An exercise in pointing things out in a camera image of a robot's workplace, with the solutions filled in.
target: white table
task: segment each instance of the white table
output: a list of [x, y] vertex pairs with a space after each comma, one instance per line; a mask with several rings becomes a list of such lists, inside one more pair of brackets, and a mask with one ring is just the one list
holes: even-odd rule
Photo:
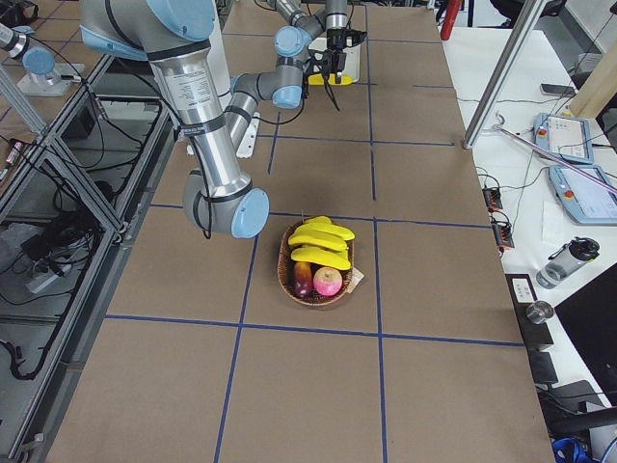
[[[477, 102], [462, 99], [480, 99], [509, 34], [508, 30], [455, 28], [450, 41], [444, 43], [466, 124], [469, 124]], [[540, 84], [543, 82], [572, 85], [568, 73], [544, 33], [534, 31], [498, 100], [547, 101], [551, 97], [540, 93]], [[496, 109], [505, 117], [506, 128], [514, 132], [524, 132], [532, 127], [538, 113], [554, 112], [564, 101], [566, 100], [562, 99], [543, 104], [504, 101], [500, 102]], [[602, 133], [595, 121], [591, 121], [590, 125], [593, 136]], [[594, 143], [608, 144], [604, 136], [594, 140]], [[501, 185], [528, 184], [542, 168], [553, 164], [534, 154], [525, 181], [531, 150], [502, 134], [481, 136], [473, 154], [476, 166], [486, 169]], [[595, 149], [595, 163], [602, 166], [606, 172], [617, 174], [617, 156], [614, 150]], [[490, 179], [487, 184], [495, 185]], [[536, 285], [534, 288], [538, 299], [556, 306], [617, 262], [617, 246], [614, 245], [617, 242], [617, 228], [581, 226], [573, 222], [555, 198], [549, 183], [548, 170], [543, 171], [538, 180], [524, 190], [508, 191], [507, 188], [502, 188], [501, 193], [504, 212], [511, 221], [517, 216], [517, 205], [521, 199], [514, 227], [516, 248], [506, 251], [502, 258], [505, 273], [527, 273], [533, 280], [536, 272], [546, 263], [547, 257], [575, 236], [591, 237], [601, 245], [598, 259], [582, 267], [557, 288], [544, 289]], [[557, 386], [587, 380], [596, 391], [600, 391], [559, 320], [552, 318], [548, 326], [555, 342], [549, 352], [559, 378]], [[601, 400], [605, 405], [610, 405], [603, 396]]]

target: water bottle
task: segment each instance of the water bottle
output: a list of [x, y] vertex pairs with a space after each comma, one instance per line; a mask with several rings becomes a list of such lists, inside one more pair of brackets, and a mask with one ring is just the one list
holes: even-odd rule
[[600, 245], [591, 238], [575, 237], [549, 257], [549, 263], [536, 274], [536, 281], [551, 289], [600, 255]]

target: bottle cap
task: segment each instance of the bottle cap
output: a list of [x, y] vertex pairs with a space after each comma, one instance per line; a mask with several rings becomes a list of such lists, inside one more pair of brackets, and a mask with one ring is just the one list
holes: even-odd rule
[[600, 255], [600, 244], [591, 238], [575, 237], [570, 241], [570, 254], [578, 260], [593, 260]]

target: pink apple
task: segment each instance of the pink apple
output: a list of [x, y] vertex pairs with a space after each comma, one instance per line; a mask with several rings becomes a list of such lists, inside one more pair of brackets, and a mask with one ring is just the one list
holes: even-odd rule
[[322, 296], [334, 296], [343, 286], [343, 277], [332, 267], [321, 267], [312, 278], [315, 290]]

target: wicker basket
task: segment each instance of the wicker basket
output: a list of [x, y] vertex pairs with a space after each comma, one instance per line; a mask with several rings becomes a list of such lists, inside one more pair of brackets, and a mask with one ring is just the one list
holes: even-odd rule
[[[303, 306], [308, 307], [324, 307], [333, 302], [336, 302], [338, 299], [347, 294], [346, 289], [351, 282], [352, 270], [341, 270], [340, 274], [343, 277], [343, 286], [340, 288], [337, 294], [334, 296], [322, 296], [317, 291], [313, 290], [312, 293], [307, 297], [298, 297], [294, 293], [294, 279], [293, 279], [293, 266], [295, 262], [291, 259], [291, 249], [287, 244], [287, 238], [291, 236], [298, 227], [300, 227], [304, 221], [297, 222], [287, 229], [287, 231], [282, 236], [281, 240], [281, 248], [279, 250], [279, 283], [281, 284], [282, 289], [285, 293], [298, 304], [302, 304]], [[347, 241], [347, 245], [349, 246], [348, 250], [348, 258], [351, 262], [351, 268], [354, 268], [354, 241]]]

